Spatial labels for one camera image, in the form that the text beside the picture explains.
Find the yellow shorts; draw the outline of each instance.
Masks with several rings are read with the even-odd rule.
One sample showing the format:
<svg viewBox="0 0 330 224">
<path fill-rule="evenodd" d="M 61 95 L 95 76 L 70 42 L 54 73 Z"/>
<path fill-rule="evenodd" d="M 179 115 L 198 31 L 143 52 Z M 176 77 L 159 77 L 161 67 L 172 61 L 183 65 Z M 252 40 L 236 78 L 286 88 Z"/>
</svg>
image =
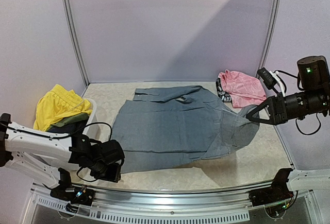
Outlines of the yellow shorts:
<svg viewBox="0 0 330 224">
<path fill-rule="evenodd" d="M 86 112 L 92 113 L 91 103 L 81 98 L 73 90 L 67 91 L 61 85 L 56 84 L 52 90 L 43 96 L 36 111 L 34 129 L 46 131 L 51 124 L 59 122 L 65 117 Z"/>
</svg>

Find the white wall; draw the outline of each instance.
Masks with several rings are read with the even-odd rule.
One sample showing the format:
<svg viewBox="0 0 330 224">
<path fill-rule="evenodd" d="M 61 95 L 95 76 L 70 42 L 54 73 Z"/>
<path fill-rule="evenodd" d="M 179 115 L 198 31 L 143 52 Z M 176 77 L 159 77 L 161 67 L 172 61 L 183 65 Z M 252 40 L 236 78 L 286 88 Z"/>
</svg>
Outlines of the white wall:
<svg viewBox="0 0 330 224">
<path fill-rule="evenodd" d="M 297 74 L 296 62 L 310 55 L 324 55 L 330 65 L 330 0 L 280 0 L 266 68 Z M 290 94 L 298 92 L 295 79 L 283 79 Z M 330 166 L 330 117 L 319 116 L 322 128 L 312 136 L 301 135 L 293 120 L 278 127 L 297 169 Z M 312 132 L 317 126 L 314 115 L 300 122 L 305 132 Z M 316 197 L 324 223 L 330 223 L 330 192 L 316 191 Z"/>
<path fill-rule="evenodd" d="M 1 0 L 0 114 L 32 127 L 38 100 L 56 83 L 78 94 L 76 63 L 62 0 Z M 0 168 L 0 223 L 20 222 L 32 179 Z"/>
<path fill-rule="evenodd" d="M 71 0 L 91 82 L 255 75 L 272 0 Z"/>
</svg>

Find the pink garment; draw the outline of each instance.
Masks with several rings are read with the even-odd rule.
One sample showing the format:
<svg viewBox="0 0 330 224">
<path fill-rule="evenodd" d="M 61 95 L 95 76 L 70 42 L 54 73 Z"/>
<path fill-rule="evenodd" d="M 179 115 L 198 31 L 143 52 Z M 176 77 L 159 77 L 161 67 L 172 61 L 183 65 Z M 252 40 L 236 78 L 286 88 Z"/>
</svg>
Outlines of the pink garment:
<svg viewBox="0 0 330 224">
<path fill-rule="evenodd" d="M 242 72 L 226 70 L 219 74 L 223 91 L 230 94 L 234 108 L 259 105 L 266 99 L 260 81 Z"/>
</svg>

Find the laundry basket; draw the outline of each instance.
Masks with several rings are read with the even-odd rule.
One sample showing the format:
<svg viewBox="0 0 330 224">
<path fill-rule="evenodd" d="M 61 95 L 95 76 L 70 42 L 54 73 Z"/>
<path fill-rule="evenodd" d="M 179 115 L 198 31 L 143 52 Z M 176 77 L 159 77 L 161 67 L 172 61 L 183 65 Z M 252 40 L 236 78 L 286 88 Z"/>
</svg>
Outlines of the laundry basket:
<svg viewBox="0 0 330 224">
<path fill-rule="evenodd" d="M 90 98 L 86 98 L 89 102 L 91 102 L 91 107 L 90 109 L 92 109 L 92 113 L 89 116 L 88 120 L 87 120 L 87 124 L 90 124 L 92 122 L 97 122 L 97 117 L 96 117 L 96 102 L 93 99 Z M 83 134 L 87 135 L 89 138 L 91 139 L 96 139 L 96 135 L 98 132 L 99 126 L 98 125 L 91 125 L 88 126 L 84 129 Z M 67 163 L 64 161 L 60 161 L 59 159 L 55 159 L 52 157 L 48 157 L 48 156 L 42 156 L 42 159 L 47 162 L 50 166 L 54 166 L 54 167 L 61 167 L 65 170 L 78 170 L 79 169 L 79 165 L 78 164 L 71 164 L 71 163 Z"/>
</svg>

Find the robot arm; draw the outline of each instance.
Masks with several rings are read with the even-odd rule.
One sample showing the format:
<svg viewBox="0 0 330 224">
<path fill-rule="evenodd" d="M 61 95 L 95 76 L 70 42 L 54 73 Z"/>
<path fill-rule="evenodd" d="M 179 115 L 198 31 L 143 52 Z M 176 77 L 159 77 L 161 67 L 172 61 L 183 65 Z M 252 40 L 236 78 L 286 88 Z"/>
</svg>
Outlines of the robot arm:
<svg viewBox="0 0 330 224">
<path fill-rule="evenodd" d="M 290 119 L 303 120 L 306 115 L 322 113 L 327 116 L 330 97 L 330 74 L 324 56 L 310 56 L 300 59 L 297 62 L 299 74 L 297 87 L 302 90 L 299 93 L 285 96 L 276 91 L 276 96 L 268 97 L 246 115 L 252 122 L 265 123 L 270 125 L 284 124 Z M 274 89 L 279 79 L 272 72 L 265 68 L 258 70 L 259 76 L 263 79 L 268 89 Z M 268 109 L 269 119 L 256 118 L 254 114 L 262 109 Z"/>
<path fill-rule="evenodd" d="M 101 143 L 86 135 L 41 132 L 11 122 L 10 114 L 0 117 L 0 167 L 6 166 L 34 178 L 61 200 L 91 205 L 94 191 L 73 187 L 70 173 L 52 167 L 43 158 L 89 168 L 95 179 L 120 180 L 124 153 L 116 140 Z"/>
</svg>

